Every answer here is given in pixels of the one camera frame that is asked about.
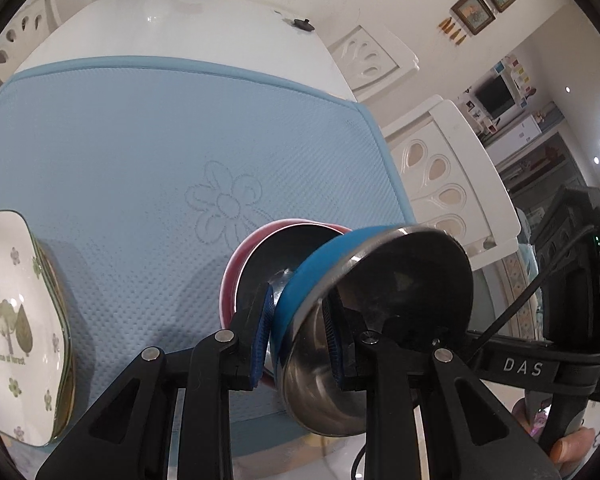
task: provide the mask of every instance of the chair backrest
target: chair backrest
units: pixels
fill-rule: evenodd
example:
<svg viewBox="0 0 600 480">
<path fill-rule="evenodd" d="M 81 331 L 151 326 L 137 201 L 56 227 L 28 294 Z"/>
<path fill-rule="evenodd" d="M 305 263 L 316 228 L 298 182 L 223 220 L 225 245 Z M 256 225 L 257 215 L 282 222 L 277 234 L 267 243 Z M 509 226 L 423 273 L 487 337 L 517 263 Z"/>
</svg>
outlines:
<svg viewBox="0 0 600 480">
<path fill-rule="evenodd" d="M 413 51 L 384 25 L 371 20 L 358 23 L 328 49 L 359 102 L 419 70 Z"/>
<path fill-rule="evenodd" d="M 520 222 L 509 195 L 451 101 L 433 96 L 382 135 L 418 223 L 453 235 L 473 270 L 518 250 Z"/>
<path fill-rule="evenodd" d="M 55 0 L 27 0 L 0 34 L 0 86 L 61 24 Z"/>
</svg>

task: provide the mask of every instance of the human hand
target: human hand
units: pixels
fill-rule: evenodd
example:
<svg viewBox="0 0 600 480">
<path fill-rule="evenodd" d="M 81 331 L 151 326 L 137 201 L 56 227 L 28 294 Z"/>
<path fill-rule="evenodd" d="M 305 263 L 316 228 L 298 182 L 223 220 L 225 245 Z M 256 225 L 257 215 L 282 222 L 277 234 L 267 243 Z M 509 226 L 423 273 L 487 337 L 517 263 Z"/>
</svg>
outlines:
<svg viewBox="0 0 600 480">
<path fill-rule="evenodd" d="M 511 410 L 511 415 L 520 423 L 527 433 L 531 427 L 526 420 L 525 399 L 520 399 Z M 576 471 L 580 462 L 586 457 L 596 438 L 595 430 L 580 428 L 578 431 L 567 435 L 554 444 L 549 453 L 549 458 L 556 465 L 560 474 L 565 477 Z"/>
</svg>

